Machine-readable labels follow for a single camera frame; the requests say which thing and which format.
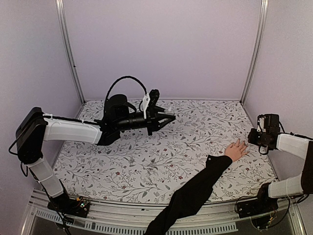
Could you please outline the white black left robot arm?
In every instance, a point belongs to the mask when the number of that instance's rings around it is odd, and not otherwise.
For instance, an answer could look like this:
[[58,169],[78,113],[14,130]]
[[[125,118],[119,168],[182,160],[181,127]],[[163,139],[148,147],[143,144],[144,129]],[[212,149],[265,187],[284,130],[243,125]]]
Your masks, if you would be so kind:
[[142,111],[137,111],[124,94],[113,95],[105,101],[103,118],[92,122],[55,117],[34,107],[16,130],[16,139],[11,144],[17,148],[14,155],[30,169],[48,196],[54,198],[54,205],[61,212],[69,212],[72,200],[67,198],[62,183],[44,158],[43,142],[78,141],[109,146],[126,130],[145,128],[152,135],[176,119],[173,113],[156,105],[158,98],[157,90],[152,90],[152,94],[144,95]]

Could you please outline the aluminium frame post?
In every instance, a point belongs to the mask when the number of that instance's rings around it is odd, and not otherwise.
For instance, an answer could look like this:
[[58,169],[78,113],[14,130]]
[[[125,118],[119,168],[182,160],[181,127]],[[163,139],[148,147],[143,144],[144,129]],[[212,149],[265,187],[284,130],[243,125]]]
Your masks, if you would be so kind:
[[65,14],[65,8],[64,8],[64,1],[63,0],[56,0],[56,10],[57,10],[57,16],[58,21],[60,25],[61,35],[64,42],[64,47],[67,55],[67,60],[70,68],[70,72],[72,75],[73,83],[78,95],[78,98],[82,104],[85,104],[86,100],[83,94],[82,86],[79,81],[79,76],[77,72],[76,63],[74,60],[71,43],[70,43],[70,37],[69,32],[67,28],[67,21],[66,21],[66,14]]
[[253,76],[255,73],[257,61],[258,61],[258,56],[259,56],[259,52],[260,52],[260,48],[261,48],[262,38],[263,38],[265,26],[266,26],[268,4],[269,4],[269,0],[261,0],[255,43],[254,43],[254,47],[253,47],[253,51],[252,51],[252,57],[251,57],[251,61],[249,64],[244,89],[243,89],[241,99],[240,99],[240,103],[243,106],[246,103],[248,93],[250,90],[250,86],[251,86]]

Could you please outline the black sleeved forearm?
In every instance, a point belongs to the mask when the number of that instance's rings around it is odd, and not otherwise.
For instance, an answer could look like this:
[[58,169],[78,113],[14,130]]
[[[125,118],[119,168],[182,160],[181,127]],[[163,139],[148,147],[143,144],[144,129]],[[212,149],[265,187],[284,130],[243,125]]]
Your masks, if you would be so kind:
[[213,186],[232,164],[228,156],[209,155],[203,170],[176,190],[169,205],[150,222],[146,235],[164,235],[178,219],[196,215],[209,199]]

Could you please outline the left aluminium frame post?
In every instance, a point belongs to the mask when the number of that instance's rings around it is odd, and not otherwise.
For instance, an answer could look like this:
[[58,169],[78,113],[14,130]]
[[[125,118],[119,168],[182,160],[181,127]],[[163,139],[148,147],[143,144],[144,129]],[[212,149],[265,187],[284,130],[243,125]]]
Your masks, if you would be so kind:
[[56,0],[56,10],[57,10],[57,16],[58,21],[60,25],[61,35],[64,42],[64,47],[67,55],[67,60],[70,68],[70,72],[72,75],[73,83],[78,95],[78,98],[82,104],[85,104],[86,100],[83,94],[82,86],[79,81],[79,76],[77,72],[76,63],[74,60],[71,43],[70,43],[70,37],[69,32],[67,28],[67,21],[66,21],[66,14],[65,14],[65,8],[64,8],[64,1],[63,0]]

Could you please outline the aluminium front rail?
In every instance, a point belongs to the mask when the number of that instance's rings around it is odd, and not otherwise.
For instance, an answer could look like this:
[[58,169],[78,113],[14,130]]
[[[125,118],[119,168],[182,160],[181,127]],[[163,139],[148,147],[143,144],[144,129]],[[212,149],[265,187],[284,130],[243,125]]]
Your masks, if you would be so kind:
[[[64,235],[62,221],[55,211],[49,210],[44,192],[34,190],[26,207],[22,235]],[[209,203],[197,215],[178,220],[167,232],[169,235],[305,235],[298,206],[292,201],[279,200],[274,213],[274,227],[257,229],[255,222],[271,214],[240,218],[235,202]],[[148,224],[164,209],[164,205],[119,203],[100,199],[90,202],[86,218],[70,218],[72,235],[142,235]]]

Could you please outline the person's bare hand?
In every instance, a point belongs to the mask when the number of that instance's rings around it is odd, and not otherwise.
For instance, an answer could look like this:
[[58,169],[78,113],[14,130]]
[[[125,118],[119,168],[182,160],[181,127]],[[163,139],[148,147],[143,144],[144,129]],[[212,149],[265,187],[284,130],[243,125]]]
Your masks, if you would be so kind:
[[237,139],[236,142],[231,143],[225,149],[224,154],[228,156],[232,160],[232,162],[235,162],[249,153],[246,149],[247,145],[245,141]]

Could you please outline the right aluminium frame post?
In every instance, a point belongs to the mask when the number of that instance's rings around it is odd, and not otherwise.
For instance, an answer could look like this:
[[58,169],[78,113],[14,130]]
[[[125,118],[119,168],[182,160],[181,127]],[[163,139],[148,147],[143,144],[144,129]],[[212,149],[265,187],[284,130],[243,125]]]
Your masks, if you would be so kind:
[[265,26],[266,26],[268,4],[269,4],[269,0],[261,0],[255,43],[254,43],[254,47],[253,47],[253,51],[252,51],[252,57],[251,57],[251,61],[249,64],[244,89],[243,89],[241,99],[240,99],[240,103],[243,106],[246,103],[248,93],[250,90],[250,86],[251,86],[253,76],[255,73],[257,61],[258,61],[258,56],[259,56],[259,52],[260,52],[260,48],[261,48],[262,38],[263,38]]

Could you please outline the floral patterned table mat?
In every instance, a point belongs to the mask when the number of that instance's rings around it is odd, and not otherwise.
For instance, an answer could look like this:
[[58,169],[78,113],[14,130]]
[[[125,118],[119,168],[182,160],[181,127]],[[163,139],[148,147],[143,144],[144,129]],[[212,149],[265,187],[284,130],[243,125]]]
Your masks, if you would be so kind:
[[238,101],[160,100],[176,120],[151,136],[126,131],[110,146],[67,141],[54,165],[71,195],[167,204],[172,194],[253,127]]

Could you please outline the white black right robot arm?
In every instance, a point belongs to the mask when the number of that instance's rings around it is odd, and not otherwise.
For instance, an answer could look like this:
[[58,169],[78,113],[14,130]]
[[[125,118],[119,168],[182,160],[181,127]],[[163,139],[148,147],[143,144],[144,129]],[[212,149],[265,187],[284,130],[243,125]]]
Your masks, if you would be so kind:
[[270,153],[275,171],[281,179],[264,183],[253,202],[256,213],[264,213],[272,201],[283,197],[297,197],[313,193],[313,139],[300,134],[267,133],[255,128],[248,134],[248,142],[264,147]]

